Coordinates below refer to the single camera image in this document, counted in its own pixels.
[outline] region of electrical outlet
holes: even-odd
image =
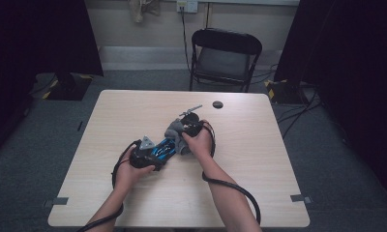
[[[197,1],[188,1],[188,13],[197,13]]]
[[[181,8],[184,9],[184,12],[188,11],[187,1],[176,1],[176,12],[181,12]]]

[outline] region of metal tool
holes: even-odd
[[[196,110],[196,109],[198,109],[200,107],[202,107],[202,104],[200,104],[198,106],[195,106],[194,108],[188,109],[186,112],[181,113],[179,116],[183,116],[183,115],[186,116],[186,115],[192,113],[194,110]]]

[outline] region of chair seat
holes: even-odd
[[[244,81],[248,76],[249,61],[250,56],[247,54],[203,47],[197,60],[195,73]]]

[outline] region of forearm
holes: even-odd
[[[237,185],[210,156],[198,157],[198,160],[208,178]],[[260,231],[243,193],[217,184],[209,184],[209,188],[227,231]]]
[[[125,197],[127,196],[128,189],[115,189],[112,191],[112,193],[109,195],[109,197],[106,199],[104,204],[100,207],[100,209],[91,217],[91,219],[88,221],[88,223],[91,223],[93,221],[96,221],[101,218],[105,218],[108,216],[111,216],[118,212],[118,210],[121,208],[122,203],[124,202]],[[114,225],[115,225],[116,218],[101,224],[97,227],[94,227],[88,231],[113,231]]]

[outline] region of baseboard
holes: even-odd
[[[265,50],[257,62],[257,70],[269,70],[278,64],[281,50]],[[188,49],[191,62],[192,50]],[[183,70],[187,58],[183,47],[102,46],[100,58],[103,70]]]

